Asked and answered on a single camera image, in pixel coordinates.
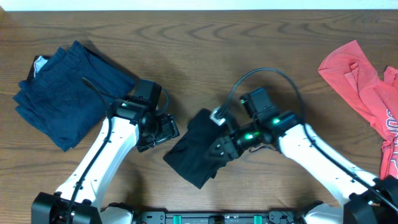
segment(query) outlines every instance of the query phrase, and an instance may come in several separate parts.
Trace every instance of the folded navy blue cloth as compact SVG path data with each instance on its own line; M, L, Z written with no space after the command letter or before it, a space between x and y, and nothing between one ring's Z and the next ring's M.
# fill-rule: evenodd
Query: folded navy blue cloth
M19 83L21 90L14 97L19 104L16 111L64 151L77 146L105 115L98 95L82 77L116 98L128 94L135 85L132 78L77 41L68 52L59 48L47 61L41 60L40 70L34 62L28 79Z

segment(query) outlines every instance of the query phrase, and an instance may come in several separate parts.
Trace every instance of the green light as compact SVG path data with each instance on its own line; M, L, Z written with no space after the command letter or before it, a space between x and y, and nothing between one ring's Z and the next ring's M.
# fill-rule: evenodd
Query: green light
M280 121L280 119L274 118L274 119L272 120L272 124L277 124L277 123L279 123L279 121Z
M246 134L244 137L246 140L254 138L252 134Z

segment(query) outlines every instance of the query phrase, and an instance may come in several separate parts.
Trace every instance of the wire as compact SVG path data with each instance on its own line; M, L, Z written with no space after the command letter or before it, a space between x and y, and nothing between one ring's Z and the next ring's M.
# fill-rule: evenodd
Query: wire
M165 90L165 89L162 89L162 90L163 90L164 93L166 94L167 102L166 102L166 104L163 106L162 109L156 111L156 113L155 113L156 116L161 115L162 113L164 113L164 112L167 110L167 107L169 107L169 101L170 101L169 93L167 93L167 90Z
M218 118L222 118L224 116L224 114L226 113L226 110L228 109L228 105L229 102L232 99L232 95L236 89L236 87L238 87L238 85L247 77L249 77L250 75L256 73L256 72L260 72L260 71L270 71L270 72L275 72L276 74L284 77L292 86L292 88L294 89L294 92L297 96L297 99L300 102L300 113L301 113L301 124L303 125L303 129L304 129L304 133L307 136L308 140L311 142L311 145L313 145L315 147L315 149L317 149L323 156L325 156L330 162L332 162L335 166L339 167L343 172L345 172L347 175L349 175L352 179L358 181L360 184L362 184L364 187L366 187L372 194L374 194L380 201L384 202L386 205L388 205L389 207L391 207L393 210L395 210L395 212L398 212L398 208L397 206L395 206L393 203L391 203L388 199L386 199L382 194L380 194L380 192L378 192L377 190L373 189L372 186L370 186L368 183L366 183L363 179L359 178L356 174L352 173L350 170L348 170L345 166L341 165L338 161L334 160L334 158L332 158L331 156L329 156L327 153L325 153L317 144L316 141L314 139L312 139L312 137L309 135L308 130L307 130L307 126L305 125L305 103L303 101L303 98L301 97L301 94L299 92L299 89L297 88L297 86L295 85L295 83L293 82L292 79L290 79L290 77L288 77L285 73L283 73L282 71L276 69L276 68L257 68L255 70L252 70L250 72L248 72L247 74L245 74L242 78L240 78L235 86L232 88L232 90L230 91L228 98L226 100L226 102L221 106L220 108L220 113Z
M68 212L67 212L67 224L71 224L72 223L72 210L73 210L73 204L75 203L76 200L76 196L77 196L77 192L80 190L81 185L83 184L83 181L85 180L85 177L88 173L88 171L91 169L91 166L93 166L95 160L98 158L98 156L101 154L101 151L104 149L105 145L108 143L110 137L111 137L111 133L112 133L112 117L111 117L111 113L109 111L109 107L106 104L105 99L103 98L103 96L101 94L103 94L102 92L100 92L97 88L95 88L95 86L93 84L91 84L90 81L88 81L86 78L81 78L81 80L92 90L94 90L97 95L99 96L99 98L101 99L102 104L104 104L105 106L105 112L106 112L106 117L108 119L108 133L106 135L106 137L104 138L104 142L102 143L101 147L99 147L97 153L94 155L94 157L92 158L92 160L90 161L90 163L87 165L86 169L84 170L84 172L82 173L81 177L79 178L79 181L76 182L76 186L75 189L72 193L72 197L69 201L69 206L68 206Z

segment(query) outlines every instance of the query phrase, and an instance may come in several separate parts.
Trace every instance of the wood grain surface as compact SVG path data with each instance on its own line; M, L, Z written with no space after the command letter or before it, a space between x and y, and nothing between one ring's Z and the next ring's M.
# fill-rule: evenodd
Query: wood grain surface
M386 65L398 67L396 11L10 12L0 31L0 223L29 223L37 194L52 193L66 180L100 130L96 125L76 148L62 152L14 110L12 97L34 56L52 55L74 40L166 88L168 112L182 135L196 112L222 104L246 72L279 68L299 86L315 131L350 161L379 173L381 137L317 70L331 51L354 39L380 74ZM249 119L238 97L260 86L280 108L297 111L286 81L257 74L234 95L240 123ZM265 150L245 152L198 190L162 160L178 139L129 153L103 205L170 211L295 208L316 199L337 205L306 170Z

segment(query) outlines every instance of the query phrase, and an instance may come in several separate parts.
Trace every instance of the dark folded cloth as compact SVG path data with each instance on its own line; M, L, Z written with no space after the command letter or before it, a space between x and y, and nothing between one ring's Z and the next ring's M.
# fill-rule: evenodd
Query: dark folded cloth
M204 155L216 138L226 131L226 125L218 126L210 118L210 111L202 109L189 122L187 133L168 152L163 160L181 177L201 189L225 162L205 159Z
M64 151L77 146L105 115L101 100L82 82L82 77L117 98L128 94L135 85L132 78L75 41L68 52L59 48L39 71L31 69L14 97L19 103L16 111Z

